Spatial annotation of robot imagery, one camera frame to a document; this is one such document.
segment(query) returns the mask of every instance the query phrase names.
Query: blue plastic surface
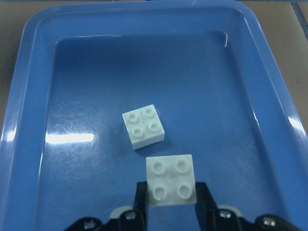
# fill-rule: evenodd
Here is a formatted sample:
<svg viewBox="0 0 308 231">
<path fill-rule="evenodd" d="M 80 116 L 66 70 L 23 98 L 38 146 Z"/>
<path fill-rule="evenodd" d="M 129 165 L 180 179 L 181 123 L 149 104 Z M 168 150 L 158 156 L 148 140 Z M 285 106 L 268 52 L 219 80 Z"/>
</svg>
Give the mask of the blue plastic surface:
<svg viewBox="0 0 308 231">
<path fill-rule="evenodd" d="M 154 104 L 165 140 L 133 151 L 122 113 Z M 308 140 L 253 13 L 234 1 L 68 5 L 25 27 L 0 147 L 0 230 L 106 222 L 147 156 L 192 154 L 196 181 L 254 221 L 308 229 Z M 198 230 L 193 206 L 149 230 Z"/>
</svg>

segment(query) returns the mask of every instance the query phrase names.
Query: blue tray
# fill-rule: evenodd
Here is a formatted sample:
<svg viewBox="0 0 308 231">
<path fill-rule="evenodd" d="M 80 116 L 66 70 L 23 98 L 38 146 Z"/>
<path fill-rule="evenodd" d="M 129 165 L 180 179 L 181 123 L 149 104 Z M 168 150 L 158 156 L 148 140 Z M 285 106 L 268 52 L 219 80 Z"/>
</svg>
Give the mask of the blue tray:
<svg viewBox="0 0 308 231">
<path fill-rule="evenodd" d="M 122 113 L 149 104 L 165 140 L 133 151 Z M 308 229 L 307 136 L 255 16 L 234 1 L 39 12 L 23 34 L 0 151 L 3 231 L 107 222 L 132 204 L 145 158 L 174 154 L 193 155 L 218 204 Z M 149 230 L 198 230 L 193 206 L 151 208 Z"/>
</svg>

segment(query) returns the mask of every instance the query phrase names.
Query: building block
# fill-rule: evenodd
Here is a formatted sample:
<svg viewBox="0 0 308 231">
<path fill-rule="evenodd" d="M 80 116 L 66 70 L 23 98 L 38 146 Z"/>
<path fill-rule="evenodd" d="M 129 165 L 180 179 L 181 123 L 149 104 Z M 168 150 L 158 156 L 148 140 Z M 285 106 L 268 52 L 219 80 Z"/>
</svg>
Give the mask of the building block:
<svg viewBox="0 0 308 231">
<path fill-rule="evenodd" d="M 164 140 L 165 131 L 153 104 L 122 116 L 133 150 Z"/>
<path fill-rule="evenodd" d="M 196 204 L 192 155 L 146 158 L 149 206 Z"/>
</svg>

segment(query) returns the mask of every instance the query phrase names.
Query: screw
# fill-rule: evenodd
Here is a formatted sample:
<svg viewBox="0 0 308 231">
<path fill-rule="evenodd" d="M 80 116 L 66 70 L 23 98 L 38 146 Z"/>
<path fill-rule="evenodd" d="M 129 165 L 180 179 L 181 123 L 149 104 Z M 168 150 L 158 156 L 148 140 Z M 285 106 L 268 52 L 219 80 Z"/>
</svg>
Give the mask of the screw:
<svg viewBox="0 0 308 231">
<path fill-rule="evenodd" d="M 221 211 L 219 212 L 219 214 L 220 214 L 220 216 L 221 216 L 222 218 L 230 218 L 230 217 L 231 217 L 231 212 L 228 211 L 228 210 L 221 210 Z"/>
<path fill-rule="evenodd" d="M 90 220 L 90 221 L 85 221 L 83 223 L 83 227 L 85 230 L 91 230 L 91 229 L 94 229 L 96 226 L 94 220 Z"/>
<path fill-rule="evenodd" d="M 276 222 L 273 218 L 264 217 L 263 218 L 263 224 L 266 226 L 275 226 Z"/>
<path fill-rule="evenodd" d="M 136 218 L 136 213 L 134 211 L 129 211 L 125 214 L 126 220 L 134 220 Z"/>
</svg>

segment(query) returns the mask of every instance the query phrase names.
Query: white lego brick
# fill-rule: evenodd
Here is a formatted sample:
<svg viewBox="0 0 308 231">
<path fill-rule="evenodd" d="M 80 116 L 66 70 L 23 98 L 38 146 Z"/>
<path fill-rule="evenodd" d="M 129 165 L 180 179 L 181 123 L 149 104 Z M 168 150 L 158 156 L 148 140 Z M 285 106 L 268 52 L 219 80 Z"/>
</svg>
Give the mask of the white lego brick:
<svg viewBox="0 0 308 231">
<path fill-rule="evenodd" d="M 122 116 L 133 150 L 164 140 L 165 131 L 153 104 Z"/>
<path fill-rule="evenodd" d="M 192 155 L 146 158 L 149 206 L 196 204 Z"/>
</svg>

